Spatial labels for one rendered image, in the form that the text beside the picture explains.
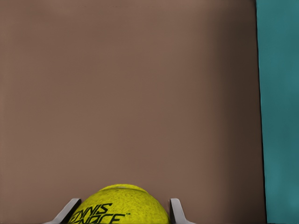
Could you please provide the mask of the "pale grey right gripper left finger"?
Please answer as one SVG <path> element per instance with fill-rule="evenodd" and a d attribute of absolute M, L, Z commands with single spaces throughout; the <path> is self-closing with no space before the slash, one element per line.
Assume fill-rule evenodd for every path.
<path fill-rule="evenodd" d="M 73 198 L 71 199 L 64 208 L 56 215 L 56 217 L 49 221 L 48 224 L 65 224 L 68 223 L 73 213 L 80 206 L 81 199 Z"/>

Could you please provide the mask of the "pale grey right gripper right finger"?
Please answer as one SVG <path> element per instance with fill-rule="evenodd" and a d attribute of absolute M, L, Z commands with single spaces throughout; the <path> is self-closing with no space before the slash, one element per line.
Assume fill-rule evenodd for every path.
<path fill-rule="evenodd" d="M 178 198 L 170 199 L 171 224 L 195 224 L 186 219 L 181 202 Z"/>

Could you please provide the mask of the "yellow tennis ball black print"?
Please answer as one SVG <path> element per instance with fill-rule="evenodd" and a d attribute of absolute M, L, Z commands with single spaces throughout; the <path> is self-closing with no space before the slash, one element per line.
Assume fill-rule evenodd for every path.
<path fill-rule="evenodd" d="M 160 204 L 146 190 L 131 184 L 114 184 L 84 200 L 69 224 L 171 224 Z"/>

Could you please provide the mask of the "teal box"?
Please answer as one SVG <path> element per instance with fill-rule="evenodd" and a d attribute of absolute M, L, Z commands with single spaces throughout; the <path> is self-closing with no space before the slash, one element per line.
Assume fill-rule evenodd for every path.
<path fill-rule="evenodd" d="M 256 0 L 267 221 L 299 224 L 299 0 Z"/>

